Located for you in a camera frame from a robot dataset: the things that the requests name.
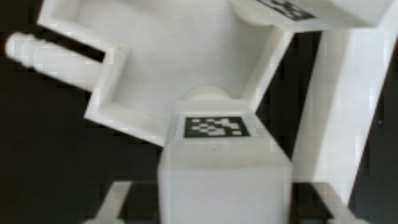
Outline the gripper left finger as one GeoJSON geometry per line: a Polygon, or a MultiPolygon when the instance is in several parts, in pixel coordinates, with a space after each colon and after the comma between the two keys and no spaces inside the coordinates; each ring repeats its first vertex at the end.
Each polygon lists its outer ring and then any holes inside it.
{"type": "Polygon", "coordinates": [[[124,220],[119,218],[119,214],[129,188],[129,181],[115,181],[111,183],[95,216],[81,224],[124,224],[124,220]]]}

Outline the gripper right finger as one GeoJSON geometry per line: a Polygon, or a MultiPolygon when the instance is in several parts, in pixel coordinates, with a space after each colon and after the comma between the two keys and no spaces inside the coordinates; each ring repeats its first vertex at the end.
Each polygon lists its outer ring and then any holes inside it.
{"type": "Polygon", "coordinates": [[[346,204],[341,201],[339,195],[330,187],[330,184],[314,183],[312,187],[325,203],[328,212],[332,214],[332,217],[326,220],[326,224],[371,224],[355,217],[346,204]]]}

